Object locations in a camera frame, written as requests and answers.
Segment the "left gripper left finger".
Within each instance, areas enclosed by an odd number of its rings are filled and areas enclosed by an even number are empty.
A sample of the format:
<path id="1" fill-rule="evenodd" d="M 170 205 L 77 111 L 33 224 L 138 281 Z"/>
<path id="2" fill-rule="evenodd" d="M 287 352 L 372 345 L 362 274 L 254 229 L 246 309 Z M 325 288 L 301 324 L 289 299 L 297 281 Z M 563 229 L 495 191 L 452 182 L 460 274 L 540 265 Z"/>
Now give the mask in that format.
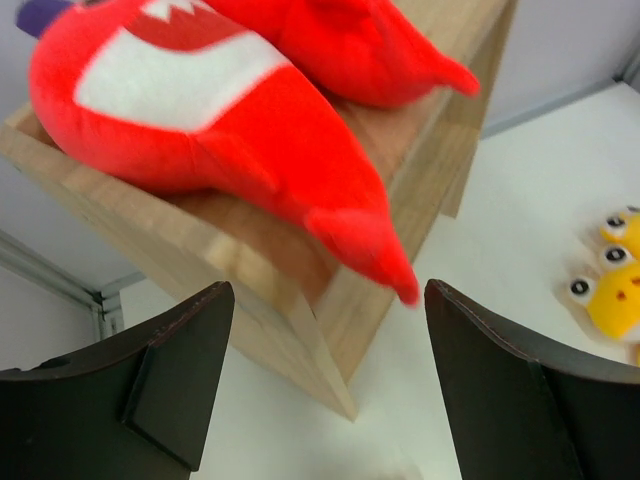
<path id="1" fill-rule="evenodd" d="M 5 479 L 187 479 L 234 315 L 227 282 L 30 370 L 1 374 Z"/>

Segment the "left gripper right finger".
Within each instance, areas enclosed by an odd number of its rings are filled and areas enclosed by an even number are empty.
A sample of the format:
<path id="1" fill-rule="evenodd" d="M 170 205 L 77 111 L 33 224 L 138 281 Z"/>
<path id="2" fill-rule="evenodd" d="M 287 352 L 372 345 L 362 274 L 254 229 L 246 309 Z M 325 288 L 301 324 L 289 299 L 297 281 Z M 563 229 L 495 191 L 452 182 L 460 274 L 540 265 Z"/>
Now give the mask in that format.
<path id="1" fill-rule="evenodd" d="M 462 478 L 638 478 L 638 368 L 537 333 L 441 280 L 424 298 Z"/>

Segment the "yellow frog plush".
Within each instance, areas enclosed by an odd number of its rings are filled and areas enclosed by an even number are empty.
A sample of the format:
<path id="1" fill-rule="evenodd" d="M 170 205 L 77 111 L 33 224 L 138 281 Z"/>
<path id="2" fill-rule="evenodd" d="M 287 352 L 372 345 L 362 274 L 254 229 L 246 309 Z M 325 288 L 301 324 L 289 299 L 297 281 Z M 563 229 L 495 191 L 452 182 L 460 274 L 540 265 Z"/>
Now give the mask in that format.
<path id="1" fill-rule="evenodd" d="M 639 365 L 639 261 L 621 244 L 600 255 L 597 278 L 579 275 L 568 283 L 569 298 L 587 312 L 591 324 L 609 340 L 633 346 Z"/>
<path id="2" fill-rule="evenodd" d="M 601 236 L 610 243 L 624 246 L 635 260 L 640 254 L 639 208 L 628 205 L 624 210 L 609 215 L 600 226 Z"/>

